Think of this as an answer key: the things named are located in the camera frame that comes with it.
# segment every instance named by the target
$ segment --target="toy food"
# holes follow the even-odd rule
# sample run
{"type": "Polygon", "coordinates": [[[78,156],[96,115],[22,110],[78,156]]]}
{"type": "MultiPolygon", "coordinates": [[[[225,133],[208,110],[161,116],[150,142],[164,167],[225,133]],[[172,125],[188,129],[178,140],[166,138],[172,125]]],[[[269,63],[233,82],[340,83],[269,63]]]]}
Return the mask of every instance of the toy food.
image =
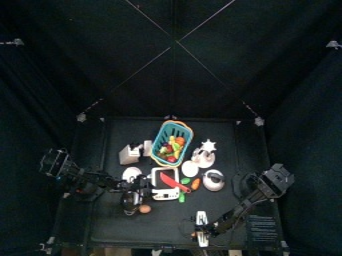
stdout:
{"type": "Polygon", "coordinates": [[[200,178],[196,178],[196,179],[192,181],[192,184],[191,184],[191,189],[192,189],[192,191],[197,190],[199,184],[200,184],[200,178]]]}
{"type": "Polygon", "coordinates": [[[164,142],[158,149],[157,157],[169,163],[174,163],[178,159],[184,144],[185,139],[182,137],[174,138],[174,136],[169,136],[168,142],[164,142]]]}
{"type": "Polygon", "coordinates": [[[140,205],[138,211],[140,211],[140,213],[148,213],[148,212],[150,212],[150,206],[146,205],[146,204],[140,205]]]}
{"type": "Polygon", "coordinates": [[[182,137],[176,137],[174,138],[174,143],[177,143],[178,146],[184,146],[185,139],[182,137]]]}
{"type": "Polygon", "coordinates": [[[174,163],[176,162],[176,158],[173,156],[168,156],[165,159],[169,163],[174,163]]]}

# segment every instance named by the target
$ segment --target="yellow object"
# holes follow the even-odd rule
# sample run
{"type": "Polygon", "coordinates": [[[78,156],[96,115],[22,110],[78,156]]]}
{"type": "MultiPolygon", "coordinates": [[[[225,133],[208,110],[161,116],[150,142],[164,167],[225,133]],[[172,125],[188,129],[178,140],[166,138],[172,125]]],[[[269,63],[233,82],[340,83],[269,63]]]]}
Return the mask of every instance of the yellow object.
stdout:
{"type": "Polygon", "coordinates": [[[180,155],[180,150],[177,150],[177,151],[173,152],[173,157],[174,157],[176,159],[178,159],[178,155],[180,155]]]}

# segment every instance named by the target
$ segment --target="white object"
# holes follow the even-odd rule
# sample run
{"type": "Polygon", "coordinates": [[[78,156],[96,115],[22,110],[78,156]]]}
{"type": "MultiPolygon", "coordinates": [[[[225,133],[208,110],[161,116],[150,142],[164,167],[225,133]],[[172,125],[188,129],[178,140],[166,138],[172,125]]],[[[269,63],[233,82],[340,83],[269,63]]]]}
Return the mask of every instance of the white object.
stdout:
{"type": "Polygon", "coordinates": [[[200,149],[201,149],[201,150],[205,150],[205,151],[208,151],[208,152],[216,150],[216,149],[215,149],[215,143],[216,143],[216,142],[211,142],[209,139],[207,139],[205,142],[201,142],[203,145],[201,145],[200,149]]]}
{"type": "Polygon", "coordinates": [[[197,165],[199,168],[208,168],[215,162],[215,153],[209,153],[209,151],[196,148],[191,161],[197,165]]]}
{"type": "Polygon", "coordinates": [[[264,120],[260,117],[256,117],[253,120],[253,123],[256,126],[263,126],[264,125],[264,120]]]}
{"type": "Polygon", "coordinates": [[[185,161],[182,164],[181,164],[181,172],[184,174],[184,176],[186,177],[195,177],[196,174],[197,174],[197,165],[196,163],[193,163],[192,161],[185,161]]]}
{"type": "Polygon", "coordinates": [[[80,113],[77,116],[76,116],[76,119],[77,119],[77,122],[84,122],[86,120],[86,115],[84,113],[80,113]]]}
{"type": "Polygon", "coordinates": [[[144,141],[144,156],[150,156],[150,152],[152,152],[152,141],[145,140],[144,141]]]}
{"type": "Polygon", "coordinates": [[[137,163],[138,157],[140,157],[138,146],[130,149],[129,145],[126,145],[122,148],[122,150],[118,152],[120,165],[137,163]]]}
{"type": "MultiPolygon", "coordinates": [[[[204,211],[197,211],[196,225],[205,225],[208,223],[207,214],[204,211]]],[[[203,231],[196,231],[199,247],[208,246],[208,238],[203,231]]]]}
{"type": "Polygon", "coordinates": [[[229,250],[229,256],[241,256],[240,250],[229,250]]]}
{"type": "Polygon", "coordinates": [[[122,172],[122,180],[126,180],[126,182],[132,183],[133,179],[137,175],[141,174],[141,171],[136,167],[128,167],[122,172]]]}
{"type": "Polygon", "coordinates": [[[161,251],[162,251],[162,250],[157,250],[157,251],[152,250],[152,256],[158,256],[160,253],[161,253],[161,251]]]}
{"type": "Polygon", "coordinates": [[[337,47],[342,48],[342,45],[335,40],[332,40],[327,43],[325,47],[331,47],[335,48],[335,50],[337,50],[337,47]]]}
{"type": "Polygon", "coordinates": [[[208,170],[203,175],[203,185],[209,191],[219,191],[224,186],[224,176],[217,170],[208,170]]]}
{"type": "MultiPolygon", "coordinates": [[[[160,175],[160,171],[162,170],[172,170],[173,171],[173,180],[176,182],[178,182],[178,172],[177,172],[177,168],[169,168],[169,167],[156,167],[156,168],[152,168],[152,171],[150,171],[150,183],[153,186],[157,186],[157,181],[158,182],[162,182],[158,178],[158,175],[160,175]]],[[[156,188],[156,189],[152,189],[152,194],[154,194],[152,196],[152,198],[154,200],[174,200],[178,198],[178,194],[180,194],[180,189],[178,187],[174,187],[174,188],[156,188]]]]}

